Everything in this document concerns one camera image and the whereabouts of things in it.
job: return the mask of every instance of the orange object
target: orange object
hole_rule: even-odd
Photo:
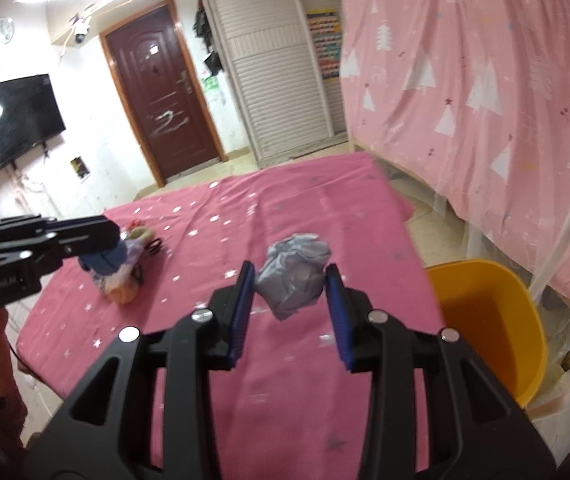
[[[506,267],[464,260],[427,269],[447,326],[457,329],[521,406],[545,375],[547,346],[536,305]]]

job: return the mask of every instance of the brown door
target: brown door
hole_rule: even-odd
[[[162,178],[217,158],[169,5],[110,32],[106,42]]]

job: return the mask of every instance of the tile floor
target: tile floor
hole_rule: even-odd
[[[302,156],[296,160],[286,162],[286,164],[299,160],[309,160],[349,152],[350,146],[348,143],[345,143]],[[464,259],[466,257],[467,234],[465,222],[459,219],[444,202],[434,203],[434,193],[425,185],[395,170],[384,162],[381,162],[380,166],[388,175],[391,185],[405,195],[414,206],[414,214],[407,222],[407,229],[410,232],[423,265],[429,267],[444,262]],[[257,170],[258,167],[254,156],[251,154],[243,155],[228,162],[216,164],[196,173],[180,177],[168,184],[165,188],[152,194],[164,193],[187,186],[195,186],[212,180],[219,180],[226,176],[241,175]],[[512,262],[509,262],[508,259],[486,239],[482,246],[481,256],[499,261],[500,263],[512,264]],[[14,307],[14,316],[24,316],[25,313],[22,312],[22,310],[24,309]],[[554,326],[558,325],[558,316],[564,316],[564,314],[559,315],[558,313],[554,314],[554,312],[554,309],[549,312],[541,312],[548,335],[555,330]],[[8,334],[10,334],[10,332],[12,332],[10,341],[15,342],[15,332],[9,330]],[[564,374],[564,386],[562,381],[558,381],[554,384],[555,381],[550,380],[552,375],[556,380],[558,379],[557,368],[550,370],[548,375],[550,376],[545,381],[546,387],[542,392],[542,396],[558,394],[558,391],[562,391],[564,388],[570,389],[570,372]],[[46,386],[40,383],[33,384],[29,380],[26,381],[20,372],[17,372],[17,379],[21,393],[23,393],[28,408],[30,409],[30,417],[28,418],[24,431],[24,437],[28,438],[33,431],[39,431],[46,425],[51,413],[55,412],[60,405],[60,399]],[[570,430],[567,430],[569,424],[570,412],[567,412],[566,416],[547,419],[547,421],[539,425],[540,431],[552,447],[557,460],[562,460],[562,457],[570,450]],[[558,442],[558,434],[562,432],[564,432],[563,436],[565,438],[561,439],[561,442]]]

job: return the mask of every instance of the television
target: television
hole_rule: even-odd
[[[49,75],[0,83],[0,170],[64,131]]]

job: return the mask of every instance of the trash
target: trash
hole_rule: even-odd
[[[324,286],[324,266],[332,256],[317,234],[294,234],[273,244],[256,277],[255,290],[283,321],[316,304]]]

